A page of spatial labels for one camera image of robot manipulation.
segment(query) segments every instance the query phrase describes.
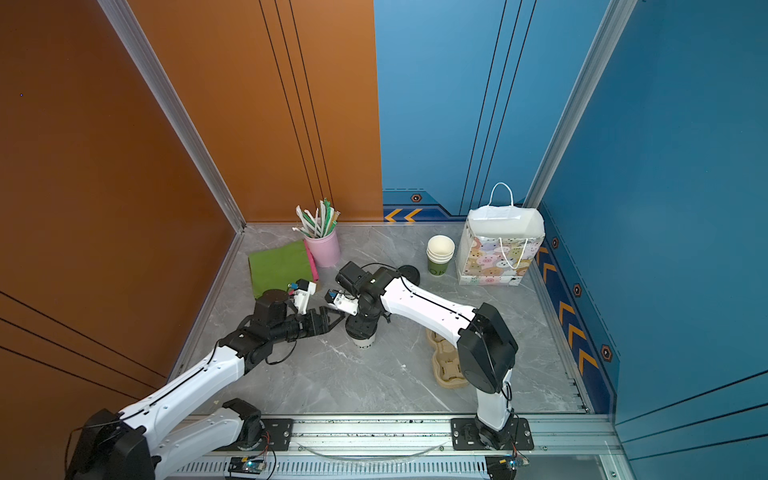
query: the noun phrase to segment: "folded green napkin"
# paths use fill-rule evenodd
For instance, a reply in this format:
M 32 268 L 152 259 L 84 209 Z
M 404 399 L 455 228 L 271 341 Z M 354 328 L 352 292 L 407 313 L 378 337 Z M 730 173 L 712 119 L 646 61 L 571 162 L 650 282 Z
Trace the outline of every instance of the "folded green napkin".
M 286 290 L 299 279 L 312 280 L 312 267 L 304 242 L 288 243 L 284 247 L 254 252 L 248 255 L 253 298 L 270 289 Z

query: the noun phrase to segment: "pink pig face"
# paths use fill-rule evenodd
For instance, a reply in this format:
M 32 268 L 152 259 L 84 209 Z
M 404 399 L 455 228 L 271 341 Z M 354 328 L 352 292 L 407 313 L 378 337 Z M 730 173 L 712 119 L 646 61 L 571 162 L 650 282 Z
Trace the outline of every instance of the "pink pig face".
M 488 268 L 489 266 L 495 265 L 496 262 L 498 262 L 498 255 L 483 255 L 477 259 L 478 265 L 482 266 L 483 268 Z

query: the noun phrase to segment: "pink straw container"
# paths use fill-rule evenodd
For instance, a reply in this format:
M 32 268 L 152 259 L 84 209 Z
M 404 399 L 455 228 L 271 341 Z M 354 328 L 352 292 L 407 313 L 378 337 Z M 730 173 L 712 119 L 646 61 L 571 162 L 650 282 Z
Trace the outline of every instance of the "pink straw container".
M 317 266 L 328 267 L 336 265 L 341 260 L 341 249 L 336 229 L 323 238 L 304 238 L 306 247 L 310 249 Z

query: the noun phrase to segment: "gray marble tabletop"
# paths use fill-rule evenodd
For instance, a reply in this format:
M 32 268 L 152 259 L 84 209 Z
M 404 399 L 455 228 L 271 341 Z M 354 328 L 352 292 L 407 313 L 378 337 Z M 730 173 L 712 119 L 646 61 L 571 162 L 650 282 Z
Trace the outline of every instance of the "gray marble tabletop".
M 583 412 L 530 278 L 524 278 L 519 286 L 460 286 L 453 260 L 444 276 L 427 272 L 429 238 L 447 235 L 458 246 L 461 231 L 462 223 L 339 225 L 342 260 L 335 268 L 319 269 L 318 291 L 310 307 L 322 305 L 325 292 L 338 288 L 334 278 L 347 261 L 361 266 L 370 262 L 416 266 L 422 275 L 422 288 L 457 303 L 479 306 L 488 302 L 502 314 L 520 346 L 512 377 L 516 411 Z M 203 358 L 217 339 L 253 312 L 248 253 L 280 247 L 299 238 L 300 234 L 288 226 L 254 224 L 246 228 L 234 264 L 194 348 L 194 361 Z M 270 360 L 283 358 L 290 347 L 285 343 L 275 346 Z M 235 397 L 277 415 L 475 412 L 477 397 L 473 387 L 444 389 L 435 381 L 433 353 L 425 328 L 401 316 L 393 315 L 390 324 L 381 319 L 376 341 L 368 349 L 355 346 L 339 325 L 324 336 L 301 339 L 288 360 L 275 366 L 259 365 L 196 413 L 211 413 Z

